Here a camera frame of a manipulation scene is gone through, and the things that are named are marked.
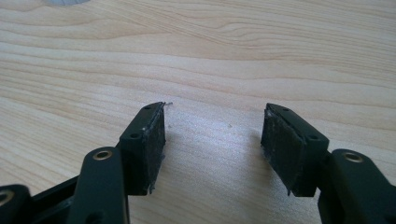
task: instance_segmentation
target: screw hole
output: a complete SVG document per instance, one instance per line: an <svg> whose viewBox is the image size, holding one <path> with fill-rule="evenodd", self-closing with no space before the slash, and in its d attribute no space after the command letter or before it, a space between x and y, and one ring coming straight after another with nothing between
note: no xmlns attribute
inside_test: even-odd
<svg viewBox="0 0 396 224"><path fill-rule="evenodd" d="M103 221L104 213L103 212L94 212L87 216L85 219L86 224L100 224Z"/></svg>
<svg viewBox="0 0 396 224"><path fill-rule="evenodd" d="M140 137L140 133L132 133L130 136L131 138L136 139Z"/></svg>
<svg viewBox="0 0 396 224"><path fill-rule="evenodd" d="M4 189L0 191L0 207L3 206L4 204L8 203L11 201L11 199L14 197L14 191L9 190L9 189Z"/></svg>
<svg viewBox="0 0 396 224"><path fill-rule="evenodd" d="M97 153L93 156L93 158L94 158L95 160L97 160L97 161L102 161L102 160L105 160L105 159L107 159L107 158L110 158L111 155L113 155L113 153L112 153L111 151L109 151L109 150L104 150L104 151L97 152Z"/></svg>
<svg viewBox="0 0 396 224"><path fill-rule="evenodd" d="M317 136L315 136L315 135L309 135L308 136L310 139L312 139L312 140L318 140L319 138L317 137Z"/></svg>
<svg viewBox="0 0 396 224"><path fill-rule="evenodd" d="M363 158L355 153L345 152L343 155L348 161L363 162Z"/></svg>

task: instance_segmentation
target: metal rivet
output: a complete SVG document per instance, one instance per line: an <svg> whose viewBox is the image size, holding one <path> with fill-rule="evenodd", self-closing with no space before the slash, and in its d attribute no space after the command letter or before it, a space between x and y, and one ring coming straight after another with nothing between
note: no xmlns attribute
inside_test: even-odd
<svg viewBox="0 0 396 224"><path fill-rule="evenodd" d="M97 161L103 161L105 159L110 158L113 155L113 153L109 150L103 150L97 152L95 155L93 155L93 159Z"/></svg>
<svg viewBox="0 0 396 224"><path fill-rule="evenodd" d="M343 155L348 161L363 162L363 158L355 153L344 152Z"/></svg>
<svg viewBox="0 0 396 224"><path fill-rule="evenodd" d="M11 199L13 197L14 197L14 191L9 190L9 189L1 190L0 191L0 206L3 206L4 204L11 201Z"/></svg>

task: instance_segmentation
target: black bracket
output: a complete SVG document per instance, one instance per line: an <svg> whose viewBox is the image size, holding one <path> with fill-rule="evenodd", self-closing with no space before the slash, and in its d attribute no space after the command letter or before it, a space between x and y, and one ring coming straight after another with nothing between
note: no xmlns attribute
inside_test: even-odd
<svg viewBox="0 0 396 224"><path fill-rule="evenodd" d="M163 160L164 103L144 106L115 147L88 153L79 176L31 197L0 187L0 223L129 223L128 195L154 190Z"/></svg>
<svg viewBox="0 0 396 224"><path fill-rule="evenodd" d="M323 223L396 223L396 188L366 156L327 150L329 139L290 109L267 104L262 130L265 158L288 194L313 197Z"/></svg>

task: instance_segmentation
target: wood grain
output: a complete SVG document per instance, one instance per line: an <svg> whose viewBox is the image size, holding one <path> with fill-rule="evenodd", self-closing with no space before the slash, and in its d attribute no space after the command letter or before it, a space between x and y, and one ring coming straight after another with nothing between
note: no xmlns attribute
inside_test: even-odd
<svg viewBox="0 0 396 224"><path fill-rule="evenodd" d="M32 194L165 108L157 188L134 223L319 223L262 157L266 103L371 157L396 184L391 0L0 2L0 184Z"/></svg>

